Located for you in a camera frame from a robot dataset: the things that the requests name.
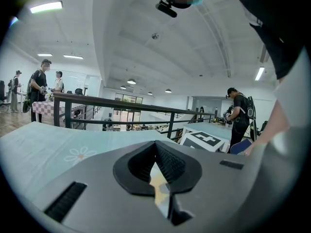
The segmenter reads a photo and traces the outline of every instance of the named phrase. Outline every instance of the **white shirt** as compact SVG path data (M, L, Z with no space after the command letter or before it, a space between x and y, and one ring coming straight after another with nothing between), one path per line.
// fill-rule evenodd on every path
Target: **white shirt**
M63 80L62 78L56 79L54 82L54 89L60 89L59 92L63 89Z

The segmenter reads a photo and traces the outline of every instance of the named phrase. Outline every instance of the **fluorescent light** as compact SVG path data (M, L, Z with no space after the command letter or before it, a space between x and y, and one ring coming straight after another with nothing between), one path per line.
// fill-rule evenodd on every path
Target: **fluorescent light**
M127 82L130 84L136 84L136 81L134 79L129 79Z
M13 17L12 20L11 20L11 24L10 24L10 27L16 23L18 21L18 19L16 17Z
M38 56L53 56L50 53L38 53Z
M62 9L63 8L63 3L62 2L51 2L51 3L46 3L43 5L39 5L33 8L30 8L31 13L37 13L41 11L46 11L46 10L56 10L56 9Z
M64 57L83 60L83 57L73 56L73 55L64 55Z
M264 67L259 68L257 77L255 78L256 81L260 79L260 77L261 77L263 71L264 71Z

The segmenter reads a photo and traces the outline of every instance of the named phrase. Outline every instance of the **flower pattern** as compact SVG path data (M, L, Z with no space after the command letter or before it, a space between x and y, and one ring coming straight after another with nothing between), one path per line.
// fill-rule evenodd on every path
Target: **flower pattern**
M71 155L64 158L66 162L73 162L73 166L83 161L84 159L97 154L97 151L88 151L88 147L84 146L78 151L77 149L69 150Z

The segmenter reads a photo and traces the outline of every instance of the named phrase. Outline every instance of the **black t-shirt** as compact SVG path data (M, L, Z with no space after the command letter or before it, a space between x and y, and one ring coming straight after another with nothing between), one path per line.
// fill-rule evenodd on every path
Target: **black t-shirt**
M249 118L247 117L247 98L242 94L238 94L233 100L234 107L240 107L239 115L234 119L234 123L241 126L249 125Z
M41 86L48 86L47 85L47 79L46 79L46 76L45 76L45 73L41 70L37 70L35 71L34 75L33 75L33 80L41 87ZM37 90L36 88L32 87L32 92L33 93L39 93L39 90ZM40 94L39 93L39 97L41 99L44 98L44 95Z
M15 94L17 94L18 77L14 76L14 78L13 78L13 82L14 82L14 84L12 84L12 85L14 85L13 92L14 92Z

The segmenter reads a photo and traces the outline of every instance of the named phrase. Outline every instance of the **ceiling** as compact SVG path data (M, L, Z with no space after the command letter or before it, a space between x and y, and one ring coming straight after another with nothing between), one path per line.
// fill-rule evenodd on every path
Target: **ceiling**
M196 79L276 80L271 59L259 62L263 43L249 26L238 0L204 0L171 18L158 11L160 0L61 0L64 8L31 14L30 7L59 0L32 0L20 13L9 37L41 60L98 69L104 85L147 94ZM159 38L152 39L157 33ZM63 54L83 56L72 60Z

